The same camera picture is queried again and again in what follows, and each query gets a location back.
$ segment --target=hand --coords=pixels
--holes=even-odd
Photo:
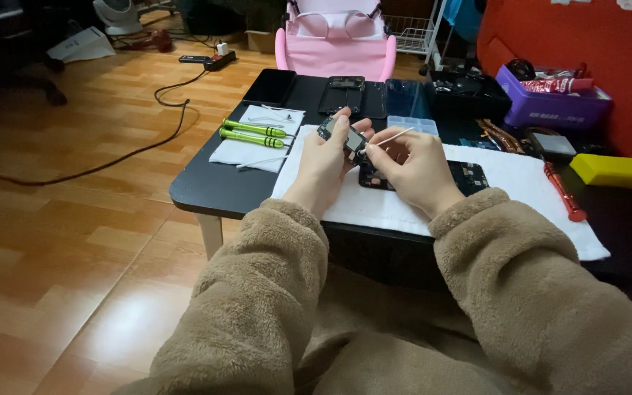
[[[367,156],[404,202],[422,209],[434,219],[465,197],[452,179],[437,136],[409,131],[376,146],[403,130],[391,127],[375,134],[367,145]]]
[[[343,178],[353,169],[343,151],[343,143],[350,129],[349,116],[350,109],[347,107],[333,116],[338,122],[328,141],[322,139],[316,130],[304,138],[299,172],[282,197],[283,200],[299,203],[319,220],[328,207],[336,202]],[[366,139],[374,135],[372,121],[368,119],[356,122],[353,127]]]

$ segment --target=white fan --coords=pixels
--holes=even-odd
[[[133,0],[94,0],[94,10],[106,24],[106,34],[110,36],[143,30]]]

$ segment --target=yellow block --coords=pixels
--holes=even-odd
[[[632,158],[578,154],[569,164],[584,184],[632,188]]]

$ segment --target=white charger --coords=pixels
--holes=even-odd
[[[226,44],[225,42],[222,42],[221,44],[216,46],[216,51],[218,51],[218,54],[221,56],[226,56],[228,55],[228,44]]]

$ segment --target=screwdriver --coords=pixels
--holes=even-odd
[[[248,134],[238,133],[237,131],[228,130],[224,127],[218,128],[218,135],[221,136],[222,139],[234,139],[247,141],[249,143],[260,144],[265,147],[270,148],[283,148],[283,147],[291,147],[285,144],[282,140],[272,139],[270,137],[257,137],[250,136]]]
[[[240,122],[232,121],[229,119],[223,120],[224,128],[230,129],[242,129],[247,131],[253,131],[255,133],[264,134],[265,136],[270,137],[294,137],[291,134],[287,134],[285,131],[280,129],[275,129],[273,127],[259,127],[255,125],[242,124]]]

